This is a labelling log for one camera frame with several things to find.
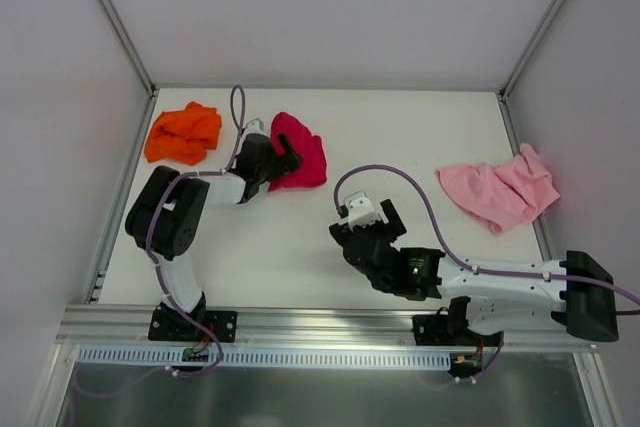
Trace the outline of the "red t shirt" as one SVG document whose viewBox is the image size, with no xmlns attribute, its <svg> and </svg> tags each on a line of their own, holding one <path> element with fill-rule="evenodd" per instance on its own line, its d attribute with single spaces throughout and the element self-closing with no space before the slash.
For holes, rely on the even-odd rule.
<svg viewBox="0 0 640 427">
<path fill-rule="evenodd" d="M 271 123 L 271 140 L 275 143 L 276 152 L 283 153 L 278 135 L 284 134 L 289 139 L 294 151 L 302 159 L 299 169 L 286 174 L 281 179 L 270 183 L 269 192 L 278 189 L 315 188 L 327 182 L 327 159 L 319 135 L 296 117 L 287 112 L 278 113 Z"/>
</svg>

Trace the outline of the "pink t shirt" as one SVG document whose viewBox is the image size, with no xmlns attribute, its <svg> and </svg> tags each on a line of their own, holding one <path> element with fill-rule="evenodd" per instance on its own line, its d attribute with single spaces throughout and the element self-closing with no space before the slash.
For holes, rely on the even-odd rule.
<svg viewBox="0 0 640 427">
<path fill-rule="evenodd" d="M 436 169 L 435 176 L 450 200 L 494 235 L 532 223 L 560 198 L 551 172 L 527 143 L 499 166 L 452 164 Z"/>
</svg>

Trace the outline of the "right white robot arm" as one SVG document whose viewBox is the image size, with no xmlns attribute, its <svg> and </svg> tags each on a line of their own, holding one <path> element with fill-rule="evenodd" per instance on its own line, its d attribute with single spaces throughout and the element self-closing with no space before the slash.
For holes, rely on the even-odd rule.
<svg viewBox="0 0 640 427">
<path fill-rule="evenodd" d="M 440 249 L 395 247 L 406 228 L 391 200 L 376 209 L 359 192 L 339 215 L 329 233 L 345 261 L 379 292 L 414 302 L 447 300 L 443 331 L 453 343 L 556 326 L 585 341 L 619 338 L 613 278 L 585 252 L 518 265 L 456 261 Z"/>
</svg>

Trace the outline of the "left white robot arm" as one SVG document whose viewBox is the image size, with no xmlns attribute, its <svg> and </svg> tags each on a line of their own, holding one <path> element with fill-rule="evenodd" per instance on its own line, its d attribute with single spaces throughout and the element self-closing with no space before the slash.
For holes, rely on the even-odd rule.
<svg viewBox="0 0 640 427">
<path fill-rule="evenodd" d="M 154 310 L 148 338 L 195 341 L 216 326 L 196 281 L 189 249 L 208 205 L 239 205 L 303 166 L 302 154 L 285 134 L 244 136 L 231 164 L 221 171 L 155 168 L 125 220 L 125 231 L 154 265 L 163 299 Z"/>
</svg>

